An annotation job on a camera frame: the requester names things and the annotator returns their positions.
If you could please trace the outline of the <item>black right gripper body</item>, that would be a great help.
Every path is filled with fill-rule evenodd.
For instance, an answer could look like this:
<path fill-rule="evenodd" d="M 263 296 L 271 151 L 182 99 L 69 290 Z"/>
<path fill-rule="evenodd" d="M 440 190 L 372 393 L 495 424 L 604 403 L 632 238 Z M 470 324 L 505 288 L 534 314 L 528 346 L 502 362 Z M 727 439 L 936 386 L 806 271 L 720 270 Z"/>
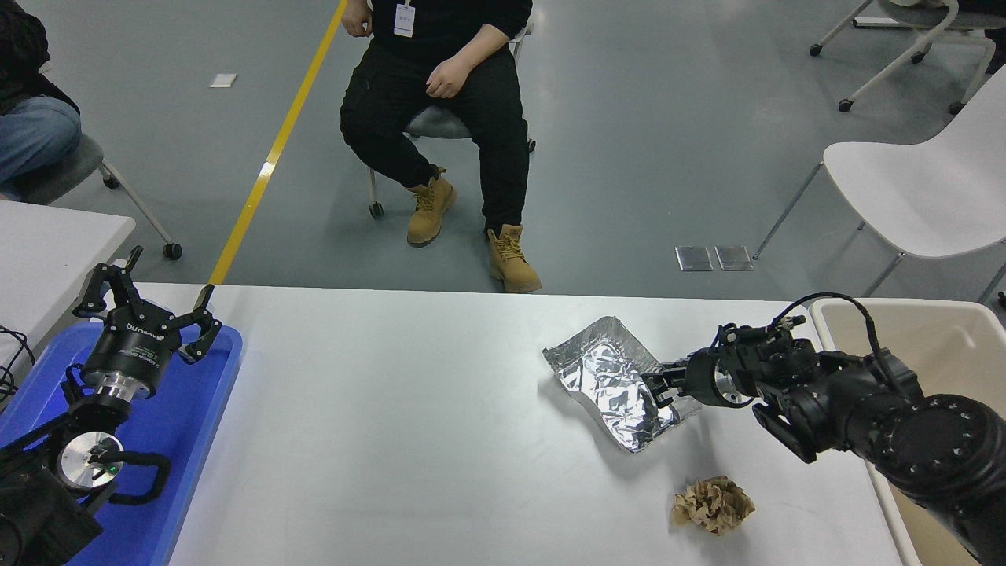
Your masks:
<path fill-rule="evenodd" d="M 681 394 L 688 395 L 697 402 L 711 407 L 721 407 L 722 397 L 716 386 L 716 365 L 718 359 L 708 348 L 694 351 L 685 366 L 684 383 Z"/>

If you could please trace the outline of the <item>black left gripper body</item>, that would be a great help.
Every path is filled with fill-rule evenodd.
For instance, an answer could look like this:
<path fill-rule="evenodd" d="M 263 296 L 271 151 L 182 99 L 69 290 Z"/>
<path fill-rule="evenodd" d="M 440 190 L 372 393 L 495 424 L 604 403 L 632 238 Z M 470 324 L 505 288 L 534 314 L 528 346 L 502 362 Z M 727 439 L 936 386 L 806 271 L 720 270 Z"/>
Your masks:
<path fill-rule="evenodd" d="M 126 308 L 111 311 L 83 363 L 86 386 L 96 389 L 102 377 L 130 377 L 141 393 L 157 393 L 172 355 L 181 347 L 180 331 L 162 329 L 165 323 L 153 314 L 140 320 Z"/>

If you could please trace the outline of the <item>person's right hand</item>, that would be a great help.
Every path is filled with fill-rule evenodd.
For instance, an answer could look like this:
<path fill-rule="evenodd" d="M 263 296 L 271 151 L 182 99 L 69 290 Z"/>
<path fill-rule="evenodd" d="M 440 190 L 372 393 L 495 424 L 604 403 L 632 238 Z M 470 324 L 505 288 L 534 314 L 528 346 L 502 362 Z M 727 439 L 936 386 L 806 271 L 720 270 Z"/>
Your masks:
<path fill-rule="evenodd" d="M 341 19 L 351 37 L 373 36 L 373 8 L 366 0 L 347 0 Z"/>

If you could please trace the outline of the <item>person's left hand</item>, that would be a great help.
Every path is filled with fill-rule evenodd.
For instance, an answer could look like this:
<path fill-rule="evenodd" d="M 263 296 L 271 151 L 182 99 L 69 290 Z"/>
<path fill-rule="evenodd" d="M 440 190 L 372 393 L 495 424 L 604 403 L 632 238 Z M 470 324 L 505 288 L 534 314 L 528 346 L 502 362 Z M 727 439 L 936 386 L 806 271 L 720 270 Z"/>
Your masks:
<path fill-rule="evenodd" d="M 453 99 L 463 89 L 473 67 L 466 61 L 450 58 L 435 67 L 425 83 L 425 93 L 431 99 Z"/>

